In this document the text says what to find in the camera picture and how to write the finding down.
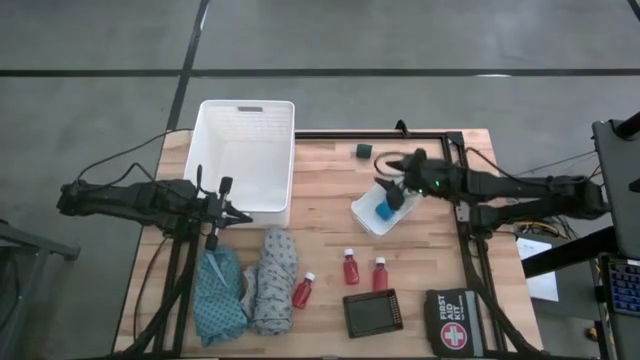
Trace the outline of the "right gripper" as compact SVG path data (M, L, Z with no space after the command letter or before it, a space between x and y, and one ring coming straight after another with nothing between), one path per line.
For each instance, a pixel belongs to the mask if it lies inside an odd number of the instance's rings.
M443 159L431 159L422 148L412 154L404 154L399 160L385 164L402 173L401 180L375 178L386 194L387 201L398 210L405 201L406 194L417 193L423 197L433 196L450 202L463 199L462 184L465 170Z

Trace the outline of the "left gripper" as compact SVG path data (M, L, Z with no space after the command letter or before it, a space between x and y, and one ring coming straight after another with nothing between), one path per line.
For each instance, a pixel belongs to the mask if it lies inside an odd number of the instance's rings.
M252 220L252 217L236 209L227 197L232 187L233 179L223 177L218 192L209 192L204 198L199 198L202 188L200 183L189 182L191 197L195 202L195 217L202 223L211 225L210 232L206 235L205 249L214 251L219 243L219 230L249 229L252 222L240 220Z

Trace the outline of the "grey patterned cloth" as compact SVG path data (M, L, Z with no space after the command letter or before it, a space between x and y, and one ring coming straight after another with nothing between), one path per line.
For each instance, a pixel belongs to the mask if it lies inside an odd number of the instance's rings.
M255 333L282 335L292 328L297 269L293 235L279 228L267 229L258 262L243 272L246 288L241 306Z

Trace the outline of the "teal patterned cloth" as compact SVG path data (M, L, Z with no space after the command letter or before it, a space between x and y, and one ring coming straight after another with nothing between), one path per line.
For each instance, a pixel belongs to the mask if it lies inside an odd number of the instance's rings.
M239 338L248 327L241 299L244 276L237 253L219 245L200 256L194 289L193 317L203 347Z

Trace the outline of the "red bottle white cap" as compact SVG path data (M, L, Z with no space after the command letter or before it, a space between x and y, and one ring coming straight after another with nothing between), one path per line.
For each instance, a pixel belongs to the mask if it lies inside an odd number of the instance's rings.
M357 262L354 258L355 252L352 248L344 250L344 280L347 285L356 285L360 281Z
M311 272L307 272L301 283L298 284L294 295L292 304L295 308L304 309L309 300L312 292L312 285L315 280L315 275Z
M372 290L374 292L388 289L388 272L386 270L386 259L384 257L377 257L375 259L372 277Z

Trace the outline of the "small white plastic bin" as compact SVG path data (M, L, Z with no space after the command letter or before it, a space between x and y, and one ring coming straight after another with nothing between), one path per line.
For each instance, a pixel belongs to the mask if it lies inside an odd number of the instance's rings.
M383 221L376 213L376 206L386 200L385 190L374 185L362 197L351 203L351 211L356 221L372 236L386 235L400 220L402 220L417 204L422 197L416 194L407 194L403 205L395 210L394 216L389 221Z

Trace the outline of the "large white perforated basket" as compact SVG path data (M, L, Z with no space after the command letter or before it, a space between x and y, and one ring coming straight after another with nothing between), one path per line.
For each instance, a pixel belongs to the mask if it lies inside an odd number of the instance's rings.
M194 126L184 177L207 191L233 179L228 199L254 228L289 224L295 159L295 105L289 101L206 100Z

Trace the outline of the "black slotted plastic basket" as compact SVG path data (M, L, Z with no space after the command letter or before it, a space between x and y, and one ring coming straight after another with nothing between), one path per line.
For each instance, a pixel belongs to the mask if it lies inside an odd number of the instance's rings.
M394 289L345 296L342 304L351 339L404 329Z

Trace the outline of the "black first aid kit pouch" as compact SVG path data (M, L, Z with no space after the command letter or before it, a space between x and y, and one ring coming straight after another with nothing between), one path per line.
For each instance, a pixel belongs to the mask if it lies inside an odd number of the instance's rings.
M428 290L424 303L427 340L435 356L481 358L486 340L476 293Z

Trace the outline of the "white paper sheet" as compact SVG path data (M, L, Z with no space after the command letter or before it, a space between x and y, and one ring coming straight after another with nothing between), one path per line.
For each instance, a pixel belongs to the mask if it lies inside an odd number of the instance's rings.
M520 237L517 238L516 244L522 261L552 248L551 244ZM531 298L551 302L559 301L555 272L528 278L527 286Z

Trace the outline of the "black desk bar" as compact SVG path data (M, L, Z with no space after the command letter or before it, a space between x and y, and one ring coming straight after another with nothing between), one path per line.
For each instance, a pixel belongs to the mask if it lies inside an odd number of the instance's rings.
M585 237L530 256L522 261L526 278L553 272L598 257L616 253L617 238L613 226L603 228Z

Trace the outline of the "grey laptop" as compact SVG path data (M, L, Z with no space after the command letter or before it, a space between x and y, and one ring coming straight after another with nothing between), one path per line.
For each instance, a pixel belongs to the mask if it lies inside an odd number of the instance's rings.
M624 121L594 122L592 131L618 249L640 260L640 111Z

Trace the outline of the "black keyboard blue keys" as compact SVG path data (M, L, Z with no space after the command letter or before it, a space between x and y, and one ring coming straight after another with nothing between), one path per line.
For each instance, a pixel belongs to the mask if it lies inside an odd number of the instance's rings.
M608 258L606 287L615 313L640 317L640 260Z

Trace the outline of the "grey metal cart frame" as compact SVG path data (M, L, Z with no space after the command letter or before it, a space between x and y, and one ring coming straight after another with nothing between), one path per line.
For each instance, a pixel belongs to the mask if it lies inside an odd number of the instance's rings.
M8 261L15 258L18 250L35 256L31 273L24 285L21 284L20 276L17 276L14 306L7 317L0 322L0 360L11 360L48 257L57 254L65 261L75 261L79 256L80 247L28 233L10 225L5 220L0 220L0 249L8 250Z

